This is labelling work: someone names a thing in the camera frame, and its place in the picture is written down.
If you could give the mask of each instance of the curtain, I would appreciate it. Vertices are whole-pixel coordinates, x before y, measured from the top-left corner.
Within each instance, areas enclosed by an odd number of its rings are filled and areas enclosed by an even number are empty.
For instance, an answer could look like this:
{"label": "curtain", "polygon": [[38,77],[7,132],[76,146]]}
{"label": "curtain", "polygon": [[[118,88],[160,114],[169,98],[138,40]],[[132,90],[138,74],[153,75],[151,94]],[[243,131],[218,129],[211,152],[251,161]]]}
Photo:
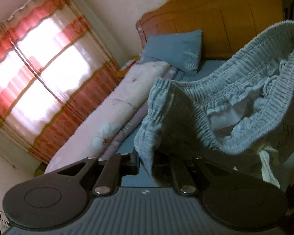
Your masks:
{"label": "curtain", "polygon": [[0,25],[0,131],[40,161],[113,91],[118,67],[72,0],[30,0]]}

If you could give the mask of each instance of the metal screw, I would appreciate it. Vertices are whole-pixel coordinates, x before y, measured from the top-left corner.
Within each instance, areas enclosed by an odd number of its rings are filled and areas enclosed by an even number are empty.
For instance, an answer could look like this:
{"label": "metal screw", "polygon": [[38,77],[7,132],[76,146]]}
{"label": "metal screw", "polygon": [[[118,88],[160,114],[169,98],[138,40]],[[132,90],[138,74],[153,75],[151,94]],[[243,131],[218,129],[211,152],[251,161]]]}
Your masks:
{"label": "metal screw", "polygon": [[95,188],[95,192],[96,194],[107,194],[110,192],[110,188],[105,185],[98,186]]}
{"label": "metal screw", "polygon": [[184,185],[181,187],[180,191],[182,193],[194,193],[194,192],[196,192],[196,187],[194,187],[192,185]]}

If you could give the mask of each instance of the pillow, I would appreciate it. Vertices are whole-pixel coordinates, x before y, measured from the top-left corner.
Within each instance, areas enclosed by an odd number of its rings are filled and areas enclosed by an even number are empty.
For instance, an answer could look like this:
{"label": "pillow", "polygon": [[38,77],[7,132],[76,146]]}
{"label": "pillow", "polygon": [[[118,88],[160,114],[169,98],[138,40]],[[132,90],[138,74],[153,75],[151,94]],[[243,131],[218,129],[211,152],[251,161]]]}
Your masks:
{"label": "pillow", "polygon": [[195,75],[201,56],[201,29],[188,33],[150,35],[138,64],[165,61]]}

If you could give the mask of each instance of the headboard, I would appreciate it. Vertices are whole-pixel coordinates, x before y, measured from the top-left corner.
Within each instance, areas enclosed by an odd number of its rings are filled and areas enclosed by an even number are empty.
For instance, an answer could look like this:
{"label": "headboard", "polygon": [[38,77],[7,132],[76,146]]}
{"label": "headboard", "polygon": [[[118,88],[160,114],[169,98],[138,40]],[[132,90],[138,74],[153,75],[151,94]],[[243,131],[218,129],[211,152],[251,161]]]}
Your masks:
{"label": "headboard", "polygon": [[258,33],[282,21],[281,0],[169,0],[144,14],[136,28],[149,35],[202,29],[202,57],[229,59]]}

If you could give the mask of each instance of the gray ribbed surface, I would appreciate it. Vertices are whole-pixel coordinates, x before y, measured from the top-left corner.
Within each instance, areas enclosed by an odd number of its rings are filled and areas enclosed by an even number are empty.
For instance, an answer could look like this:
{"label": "gray ribbed surface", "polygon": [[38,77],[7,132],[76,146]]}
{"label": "gray ribbed surface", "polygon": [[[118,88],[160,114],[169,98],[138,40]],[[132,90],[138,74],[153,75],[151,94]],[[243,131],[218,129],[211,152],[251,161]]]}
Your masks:
{"label": "gray ribbed surface", "polygon": [[120,188],[93,201],[76,222],[54,231],[30,232],[12,228],[5,235],[282,235],[275,228],[247,233],[227,229],[212,220],[195,198],[178,196],[171,188]]}

